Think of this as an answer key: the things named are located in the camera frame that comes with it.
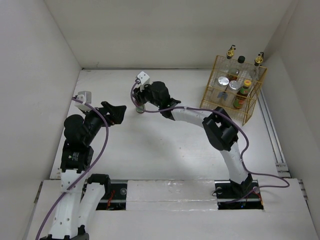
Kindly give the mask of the green label sauce bottle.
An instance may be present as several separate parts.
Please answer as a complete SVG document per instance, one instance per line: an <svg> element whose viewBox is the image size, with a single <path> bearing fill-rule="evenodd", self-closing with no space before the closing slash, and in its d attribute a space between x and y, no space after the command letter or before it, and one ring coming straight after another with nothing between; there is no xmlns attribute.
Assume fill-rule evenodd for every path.
<svg viewBox="0 0 320 240"><path fill-rule="evenodd" d="M136 106L135 111L139 114L143 114L145 112L145 106L144 105Z"/></svg>
<svg viewBox="0 0 320 240"><path fill-rule="evenodd" d="M243 82L243 85L240 87L239 91L237 92L233 102L233 107L235 109L241 109L244 106L245 101L250 92L251 85L252 85L252 81L249 79L246 79Z"/></svg>

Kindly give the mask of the white silver-lid jar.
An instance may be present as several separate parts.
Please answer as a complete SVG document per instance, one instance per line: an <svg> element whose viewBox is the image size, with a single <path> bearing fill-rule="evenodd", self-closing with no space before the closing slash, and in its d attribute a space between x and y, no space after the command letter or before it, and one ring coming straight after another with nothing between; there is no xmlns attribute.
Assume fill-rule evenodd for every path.
<svg viewBox="0 0 320 240"><path fill-rule="evenodd" d="M237 80L231 80L227 87L227 92L236 95L241 88L241 83Z"/></svg>
<svg viewBox="0 0 320 240"><path fill-rule="evenodd" d="M219 91L225 91L229 85L229 79L225 76L220 76L217 79L216 89Z"/></svg>

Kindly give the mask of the glass bottle with dark sauce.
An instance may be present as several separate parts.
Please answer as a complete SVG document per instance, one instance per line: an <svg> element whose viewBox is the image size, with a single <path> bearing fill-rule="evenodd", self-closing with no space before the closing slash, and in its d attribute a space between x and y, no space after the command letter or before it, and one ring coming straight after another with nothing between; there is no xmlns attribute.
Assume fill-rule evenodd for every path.
<svg viewBox="0 0 320 240"><path fill-rule="evenodd" d="M246 57L243 55L240 55L237 59L237 62L233 64L228 72L227 72L227 78L229 81L237 81L238 77L240 76L242 70L243 70L243 64L246 60Z"/></svg>

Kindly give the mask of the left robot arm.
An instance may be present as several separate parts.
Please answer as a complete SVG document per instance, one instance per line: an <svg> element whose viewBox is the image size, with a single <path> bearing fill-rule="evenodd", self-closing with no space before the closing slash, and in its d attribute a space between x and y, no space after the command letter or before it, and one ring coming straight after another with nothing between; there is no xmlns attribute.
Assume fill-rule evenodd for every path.
<svg viewBox="0 0 320 240"><path fill-rule="evenodd" d="M88 240L88 224L100 200L111 194L111 180L107 174L89 174L98 162L93 159L91 143L99 130L119 125L127 107L114 106L106 101L92 107L85 100L74 97L75 106L85 115L73 114L64 121L65 141L60 164L60 196L46 214L36 239L52 212L55 213L46 240Z"/></svg>

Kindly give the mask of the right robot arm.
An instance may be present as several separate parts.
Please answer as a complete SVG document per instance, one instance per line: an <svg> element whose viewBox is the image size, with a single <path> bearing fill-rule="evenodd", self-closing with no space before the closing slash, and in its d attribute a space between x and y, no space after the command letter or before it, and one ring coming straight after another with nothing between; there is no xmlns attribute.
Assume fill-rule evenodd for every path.
<svg viewBox="0 0 320 240"><path fill-rule="evenodd" d="M245 197L252 190L252 174L244 167L243 154L239 150L239 127L222 107L205 111L203 108L181 106L172 98L164 82L143 83L136 79L130 97L140 113L160 113L172 121L182 121L204 129L211 146L218 150L227 166L231 191L236 199ZM158 110L146 110L150 103Z"/></svg>

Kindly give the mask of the clear glass pourer bottle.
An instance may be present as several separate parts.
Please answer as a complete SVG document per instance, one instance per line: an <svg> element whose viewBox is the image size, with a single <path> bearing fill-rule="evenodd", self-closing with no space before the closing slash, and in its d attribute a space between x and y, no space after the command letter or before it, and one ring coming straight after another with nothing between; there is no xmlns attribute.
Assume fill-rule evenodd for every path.
<svg viewBox="0 0 320 240"><path fill-rule="evenodd" d="M236 50L236 46L233 44L227 51L226 59L222 62L220 66L220 71L229 80L232 79L236 74L238 74L238 71L239 71L232 61L235 50Z"/></svg>

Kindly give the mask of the black cap red label bottle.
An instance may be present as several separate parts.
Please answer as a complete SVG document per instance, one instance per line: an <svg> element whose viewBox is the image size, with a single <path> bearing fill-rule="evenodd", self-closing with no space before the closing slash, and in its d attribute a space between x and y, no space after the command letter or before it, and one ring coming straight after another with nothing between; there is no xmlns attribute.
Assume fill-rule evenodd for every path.
<svg viewBox="0 0 320 240"><path fill-rule="evenodd" d="M263 61L264 61L264 52L262 51L254 59L253 66L251 66L248 70L249 77L253 82L259 80L260 65L263 63Z"/></svg>

